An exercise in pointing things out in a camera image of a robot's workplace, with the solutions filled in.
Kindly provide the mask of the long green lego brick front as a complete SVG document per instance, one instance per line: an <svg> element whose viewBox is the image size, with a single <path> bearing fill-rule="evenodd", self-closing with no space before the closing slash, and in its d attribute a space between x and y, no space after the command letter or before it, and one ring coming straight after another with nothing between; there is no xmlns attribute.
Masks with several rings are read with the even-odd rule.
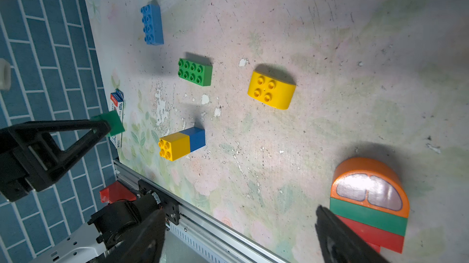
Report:
<svg viewBox="0 0 469 263"><path fill-rule="evenodd" d="M329 209L338 216L405 237L407 218L366 208L336 198L330 199Z"/></svg>

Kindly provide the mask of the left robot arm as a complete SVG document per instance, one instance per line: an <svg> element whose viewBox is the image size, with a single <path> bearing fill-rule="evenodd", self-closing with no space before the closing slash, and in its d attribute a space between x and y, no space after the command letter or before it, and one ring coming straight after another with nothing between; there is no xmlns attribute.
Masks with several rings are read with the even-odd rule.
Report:
<svg viewBox="0 0 469 263"><path fill-rule="evenodd" d="M51 187L103 137L122 125L103 117L30 121L1 130L1 194L15 202ZM156 263L165 236L164 213L152 193L115 201L36 263Z"/></svg>

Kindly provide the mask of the orange round lego piece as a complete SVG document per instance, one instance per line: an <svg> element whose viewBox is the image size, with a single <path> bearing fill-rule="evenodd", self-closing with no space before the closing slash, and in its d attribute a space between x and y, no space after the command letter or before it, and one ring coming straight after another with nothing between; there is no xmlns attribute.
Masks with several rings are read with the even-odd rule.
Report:
<svg viewBox="0 0 469 263"><path fill-rule="evenodd" d="M409 217L410 203L394 170L371 158L349 158L335 169L330 197L398 217Z"/></svg>

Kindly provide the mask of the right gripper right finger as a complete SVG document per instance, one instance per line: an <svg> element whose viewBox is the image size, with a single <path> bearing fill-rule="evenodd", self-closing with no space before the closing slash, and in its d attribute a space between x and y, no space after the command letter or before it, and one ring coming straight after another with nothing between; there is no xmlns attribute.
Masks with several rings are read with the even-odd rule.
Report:
<svg viewBox="0 0 469 263"><path fill-rule="evenodd" d="M316 233L326 263L388 263L329 209L316 209Z"/></svg>

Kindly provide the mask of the small blue lego brick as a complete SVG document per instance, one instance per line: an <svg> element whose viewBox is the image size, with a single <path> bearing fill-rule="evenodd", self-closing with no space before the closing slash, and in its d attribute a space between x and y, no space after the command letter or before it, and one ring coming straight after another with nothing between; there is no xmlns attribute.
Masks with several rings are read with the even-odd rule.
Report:
<svg viewBox="0 0 469 263"><path fill-rule="evenodd" d="M196 151L206 145L204 129L198 127L191 127L180 131L180 133L189 137L191 152Z"/></svg>

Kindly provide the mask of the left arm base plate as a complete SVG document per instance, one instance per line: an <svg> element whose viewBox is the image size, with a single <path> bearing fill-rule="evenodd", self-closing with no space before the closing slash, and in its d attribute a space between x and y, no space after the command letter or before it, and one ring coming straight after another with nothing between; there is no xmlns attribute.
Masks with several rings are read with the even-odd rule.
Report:
<svg viewBox="0 0 469 263"><path fill-rule="evenodd" d="M179 225L180 203L176 199L143 179L138 181L138 185L140 192L155 194L158 197L158 206L165 212L166 220L172 222L174 225Z"/></svg>

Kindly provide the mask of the long red lego brick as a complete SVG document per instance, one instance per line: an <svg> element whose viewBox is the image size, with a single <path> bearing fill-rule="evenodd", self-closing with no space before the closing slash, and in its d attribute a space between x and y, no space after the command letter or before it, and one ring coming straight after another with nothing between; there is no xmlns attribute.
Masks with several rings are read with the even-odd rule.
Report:
<svg viewBox="0 0 469 263"><path fill-rule="evenodd" d="M369 245L378 248L386 248L391 251L402 253L404 248L404 237L392 232L384 231L364 223L360 223L345 217L337 217L353 230L361 239Z"/></svg>

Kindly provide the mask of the small yellow lego brick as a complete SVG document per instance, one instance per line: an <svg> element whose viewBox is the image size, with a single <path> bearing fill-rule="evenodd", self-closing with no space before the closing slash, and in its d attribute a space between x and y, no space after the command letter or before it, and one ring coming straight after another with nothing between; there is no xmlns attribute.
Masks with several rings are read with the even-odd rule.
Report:
<svg viewBox="0 0 469 263"><path fill-rule="evenodd" d="M176 132L159 139L160 156L175 161L191 152L190 138L186 134Z"/></svg>

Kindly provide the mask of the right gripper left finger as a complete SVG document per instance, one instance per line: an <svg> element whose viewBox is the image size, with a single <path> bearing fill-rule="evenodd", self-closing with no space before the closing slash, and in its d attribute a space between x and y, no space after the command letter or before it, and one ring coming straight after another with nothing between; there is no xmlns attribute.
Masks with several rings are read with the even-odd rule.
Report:
<svg viewBox="0 0 469 263"><path fill-rule="evenodd" d="M157 263L165 240L165 213L159 209L141 219L129 209L102 209L91 216L104 243L93 263Z"/></svg>

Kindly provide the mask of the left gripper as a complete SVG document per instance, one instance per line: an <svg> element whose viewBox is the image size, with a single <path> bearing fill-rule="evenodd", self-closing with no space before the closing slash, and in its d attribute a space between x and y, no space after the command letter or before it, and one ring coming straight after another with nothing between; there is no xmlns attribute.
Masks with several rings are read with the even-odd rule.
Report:
<svg viewBox="0 0 469 263"><path fill-rule="evenodd" d="M106 121L29 121L1 129L1 194L15 202L58 182L111 131Z"/></svg>

